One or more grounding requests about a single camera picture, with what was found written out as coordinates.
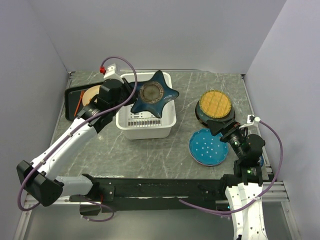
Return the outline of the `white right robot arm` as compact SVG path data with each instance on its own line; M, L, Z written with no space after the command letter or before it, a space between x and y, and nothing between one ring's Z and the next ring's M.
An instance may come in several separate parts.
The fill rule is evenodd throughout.
M233 174L220 179L219 195L228 200L235 240L268 239L263 203L263 175L259 162L265 141L257 134L249 134L233 118L229 121L208 120L210 133L221 134L220 141L228 143L237 156Z

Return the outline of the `blue star-shaped dish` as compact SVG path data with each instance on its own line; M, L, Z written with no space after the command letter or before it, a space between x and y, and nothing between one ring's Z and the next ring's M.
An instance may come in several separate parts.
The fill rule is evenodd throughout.
M149 112L158 119L162 118L165 105L180 95L177 90L168 86L161 70L156 71L151 79L138 82L136 92L137 100L130 112Z

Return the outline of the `turquoise polka dot plate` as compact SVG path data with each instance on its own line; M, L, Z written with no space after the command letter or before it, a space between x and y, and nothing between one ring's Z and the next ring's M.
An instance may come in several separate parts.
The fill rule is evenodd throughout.
M221 133L213 136L208 128L195 131L188 142L192 158L207 167L221 164L229 152L227 143L220 141L221 137Z

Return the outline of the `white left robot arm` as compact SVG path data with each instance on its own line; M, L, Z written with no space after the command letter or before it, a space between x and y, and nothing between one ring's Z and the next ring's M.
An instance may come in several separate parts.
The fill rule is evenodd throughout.
M21 197L22 191L26 191L38 201L38 205L44 207L52 205L63 195L82 195L88 201L95 200L100 189L92 177L82 175L63 180L59 172L76 150L113 120L121 107L137 101L137 87L137 80L105 80L99 92L83 106L57 141L31 162L23 160L17 165L21 184L18 196Z

